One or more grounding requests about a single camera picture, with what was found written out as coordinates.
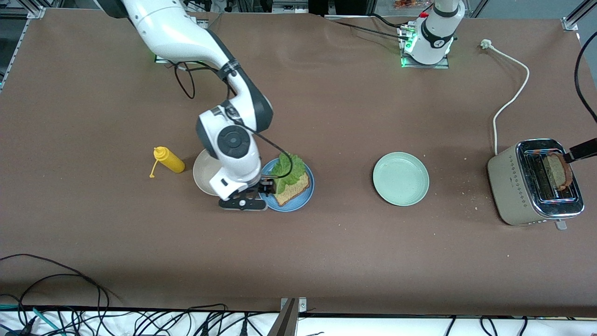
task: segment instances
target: mint green plate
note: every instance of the mint green plate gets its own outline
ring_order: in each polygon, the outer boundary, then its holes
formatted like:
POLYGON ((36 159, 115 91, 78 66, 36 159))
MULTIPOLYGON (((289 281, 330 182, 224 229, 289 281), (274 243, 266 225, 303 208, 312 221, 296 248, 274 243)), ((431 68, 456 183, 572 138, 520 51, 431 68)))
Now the mint green plate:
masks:
POLYGON ((384 155, 375 165, 373 185, 389 203, 409 206, 427 194, 429 174, 418 158, 408 153, 394 152, 384 155))

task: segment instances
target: silver toaster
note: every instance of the silver toaster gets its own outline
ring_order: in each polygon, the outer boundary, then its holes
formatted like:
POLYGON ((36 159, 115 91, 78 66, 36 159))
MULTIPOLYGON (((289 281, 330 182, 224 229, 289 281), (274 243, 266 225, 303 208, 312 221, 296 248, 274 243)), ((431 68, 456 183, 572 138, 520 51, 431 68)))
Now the silver toaster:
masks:
POLYGON ((547 176, 543 158, 556 152, 565 153, 557 141, 533 139, 521 141, 489 160, 491 189, 497 210, 506 223, 530 225, 556 221, 556 227, 565 230, 564 220, 584 210, 576 178, 560 191, 547 176))

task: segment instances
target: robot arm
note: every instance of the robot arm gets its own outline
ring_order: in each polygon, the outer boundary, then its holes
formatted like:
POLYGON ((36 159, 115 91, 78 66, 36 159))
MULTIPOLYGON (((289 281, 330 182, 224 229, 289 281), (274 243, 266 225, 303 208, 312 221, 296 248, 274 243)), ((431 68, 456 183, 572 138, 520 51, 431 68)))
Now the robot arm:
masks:
POLYGON ((435 0, 427 17, 419 17, 414 25, 416 36, 405 49, 421 64, 436 64, 449 52, 456 27, 464 17, 462 0, 435 0))
POLYGON ((252 132, 266 130, 272 107, 238 61, 210 30, 200 28, 178 0, 95 0, 112 17, 128 17, 156 55, 172 62, 203 61, 220 69, 236 96, 203 112, 196 132, 222 168, 210 185, 223 200, 259 182, 261 159, 252 132))

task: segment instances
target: mustard bottle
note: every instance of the mustard bottle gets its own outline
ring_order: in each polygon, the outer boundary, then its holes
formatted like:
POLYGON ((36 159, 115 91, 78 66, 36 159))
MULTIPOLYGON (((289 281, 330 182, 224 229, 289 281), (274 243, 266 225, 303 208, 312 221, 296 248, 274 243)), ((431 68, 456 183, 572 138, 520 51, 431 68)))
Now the mustard bottle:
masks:
POLYGON ((153 149, 153 157, 155 157, 155 163, 153 164, 151 174, 149 174, 150 178, 155 177, 155 175, 153 175, 153 171, 155 170, 155 166, 158 164, 158 162, 161 162, 164 166, 168 167, 175 173, 181 173, 184 170, 184 162, 182 162, 178 156, 174 155, 174 153, 172 153, 166 147, 155 147, 153 149))

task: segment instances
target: green lettuce leaf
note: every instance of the green lettuce leaf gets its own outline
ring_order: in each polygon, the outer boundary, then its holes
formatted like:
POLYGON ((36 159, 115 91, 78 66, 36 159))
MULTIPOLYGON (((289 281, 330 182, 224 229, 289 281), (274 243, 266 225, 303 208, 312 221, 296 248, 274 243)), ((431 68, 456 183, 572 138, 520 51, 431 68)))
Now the green lettuce leaf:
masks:
MULTIPOLYGON (((303 176, 305 173, 304 162, 301 160, 300 157, 289 154, 292 161, 293 161, 293 170, 290 174, 281 179, 275 179, 276 184, 276 193, 283 193, 286 190, 287 185, 296 184, 300 177, 303 176)), ((290 170, 290 161, 288 161, 288 157, 284 155, 284 153, 280 154, 280 158, 276 164, 273 165, 272 171, 270 175, 273 176, 282 176, 290 170)))

